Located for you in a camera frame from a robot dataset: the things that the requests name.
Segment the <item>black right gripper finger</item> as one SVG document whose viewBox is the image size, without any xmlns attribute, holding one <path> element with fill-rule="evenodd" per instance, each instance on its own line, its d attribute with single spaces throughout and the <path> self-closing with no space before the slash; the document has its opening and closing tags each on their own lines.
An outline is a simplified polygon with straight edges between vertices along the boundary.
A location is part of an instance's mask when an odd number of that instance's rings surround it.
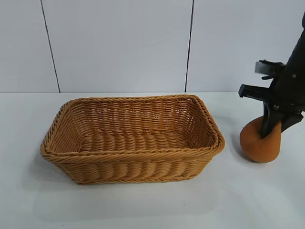
<svg viewBox="0 0 305 229">
<path fill-rule="evenodd" d="M 275 110 L 270 103 L 264 103 L 264 114 L 263 122 L 260 129 L 260 135 L 262 138 L 268 136 L 273 128 L 281 122 L 284 117 L 284 113 L 278 110 Z"/>
<path fill-rule="evenodd" d="M 283 114 L 281 118 L 281 132 L 301 122 L 302 119 L 302 114 Z"/>
</svg>

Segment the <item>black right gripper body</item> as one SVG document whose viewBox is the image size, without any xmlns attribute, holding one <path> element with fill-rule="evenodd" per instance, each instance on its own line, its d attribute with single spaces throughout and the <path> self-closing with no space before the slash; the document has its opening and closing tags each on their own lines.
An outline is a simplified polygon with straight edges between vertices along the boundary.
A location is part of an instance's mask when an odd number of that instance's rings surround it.
<svg viewBox="0 0 305 229">
<path fill-rule="evenodd" d="M 271 79 L 269 87 L 242 84 L 240 97 L 248 97 L 264 103 L 264 114 L 268 109 L 283 113 L 300 113 L 305 110 L 305 70 L 275 69 L 257 70 L 263 80 Z"/>
</svg>

